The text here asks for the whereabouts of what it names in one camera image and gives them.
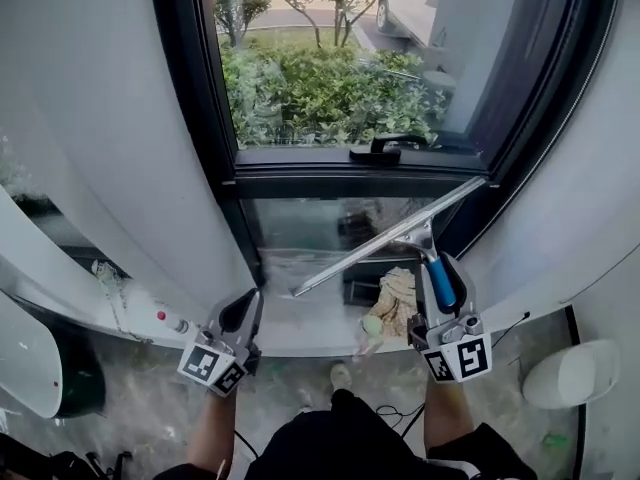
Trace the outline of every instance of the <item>curved white wall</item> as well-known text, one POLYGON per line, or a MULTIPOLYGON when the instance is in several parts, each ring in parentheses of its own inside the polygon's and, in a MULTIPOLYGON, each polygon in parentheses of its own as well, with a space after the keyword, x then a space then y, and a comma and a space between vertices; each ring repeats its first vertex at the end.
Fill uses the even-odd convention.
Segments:
POLYGON ((571 301, 640 244, 640 0, 549 157, 463 258, 492 328, 571 301))
POLYGON ((188 317, 251 287, 152 0, 0 0, 0 16, 0 126, 67 219, 188 317))
POLYGON ((622 352, 620 380, 606 396, 587 405, 583 471, 615 473, 617 480, 640 477, 640 250, 576 298, 575 310, 583 340, 614 340, 622 352))

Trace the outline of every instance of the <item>tree trunk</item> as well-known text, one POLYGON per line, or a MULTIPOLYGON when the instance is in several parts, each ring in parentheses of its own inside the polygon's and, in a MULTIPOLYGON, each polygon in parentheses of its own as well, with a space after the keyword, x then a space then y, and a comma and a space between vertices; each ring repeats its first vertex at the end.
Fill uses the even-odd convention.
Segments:
POLYGON ((333 46, 338 46, 338 41, 340 40, 340 26, 342 24, 342 14, 340 14, 340 9, 338 9, 338 4, 335 4, 335 9, 333 10, 333 46))
POLYGON ((344 45, 347 44, 347 38, 349 37, 349 33, 351 32, 351 25, 353 24, 353 21, 349 21, 348 19, 345 18, 344 37, 342 38, 342 43, 340 43, 340 48, 344 48, 344 45))
POLYGON ((347 37, 349 36, 349 33, 351 32, 351 29, 353 28, 353 24, 358 21, 360 18, 362 18, 362 15, 367 12, 369 9, 371 9, 371 6, 376 3, 378 0, 371 0, 371 2, 369 2, 366 7, 364 9, 362 9, 358 14, 356 14, 356 16, 351 19, 348 20, 347 17, 345 16, 345 33, 344 33, 344 37, 342 38, 342 44, 340 45, 341 47, 344 46, 347 43, 347 37))
POLYGON ((315 21, 313 21, 313 18, 309 16, 309 14, 302 7, 297 6, 294 1, 292 0, 284 0, 284 1, 287 2, 294 11, 297 11, 300 14, 302 14, 305 18, 307 18, 309 23, 311 23, 311 26, 313 27, 313 32, 316 36, 316 46, 319 49, 322 49, 322 45, 320 44, 320 29, 318 28, 318 24, 315 21))
POLYGON ((229 44, 231 45, 231 48, 234 48, 238 44, 236 31, 233 29, 233 27, 229 27, 229 44))
POLYGON ((244 41, 244 36, 247 33, 247 29, 249 28, 249 23, 245 23, 244 26, 242 27, 242 32, 240 33, 240 41, 244 41))

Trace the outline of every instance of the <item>white cylindrical object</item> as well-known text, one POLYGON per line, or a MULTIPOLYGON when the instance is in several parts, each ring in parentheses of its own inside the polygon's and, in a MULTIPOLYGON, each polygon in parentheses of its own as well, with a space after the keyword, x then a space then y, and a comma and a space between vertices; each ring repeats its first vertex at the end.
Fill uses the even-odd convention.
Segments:
POLYGON ((560 350, 527 375, 525 399, 541 409, 562 409, 605 395, 618 381, 620 351, 610 340, 596 340, 560 350))
POLYGON ((170 311, 160 310, 156 314, 156 318, 161 322, 164 322, 169 329, 174 330, 179 334, 185 334, 189 330, 189 322, 177 317, 170 311))
POLYGON ((0 292, 0 388, 43 418, 62 403, 58 345, 43 324, 0 292))

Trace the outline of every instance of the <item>shoe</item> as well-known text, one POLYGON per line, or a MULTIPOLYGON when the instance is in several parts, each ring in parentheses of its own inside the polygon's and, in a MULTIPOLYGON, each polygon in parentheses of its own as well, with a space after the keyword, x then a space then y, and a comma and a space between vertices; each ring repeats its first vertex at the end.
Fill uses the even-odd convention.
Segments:
POLYGON ((349 373, 349 368, 343 362, 336 363, 331 367, 329 378, 331 379, 334 393, 339 389, 351 391, 351 373, 349 373))
POLYGON ((311 399, 311 393, 306 389, 298 388, 298 395, 300 395, 300 399, 302 400, 302 407, 298 409, 298 414, 313 412, 313 400, 311 399))

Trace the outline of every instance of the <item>grass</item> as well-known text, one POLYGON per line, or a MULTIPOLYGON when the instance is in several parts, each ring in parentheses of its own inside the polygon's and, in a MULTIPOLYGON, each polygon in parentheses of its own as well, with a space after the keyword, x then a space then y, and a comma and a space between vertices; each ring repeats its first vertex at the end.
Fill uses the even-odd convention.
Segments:
MULTIPOLYGON (((316 37, 313 27, 282 27, 282 28, 265 28, 259 30, 248 30, 244 36, 244 40, 255 40, 265 46, 303 46, 315 47, 316 37)), ((333 28, 320 28, 320 43, 322 46, 333 45, 333 28)), ((353 35, 353 31, 349 34, 347 44, 345 46, 357 48, 359 46, 357 39, 353 35)))

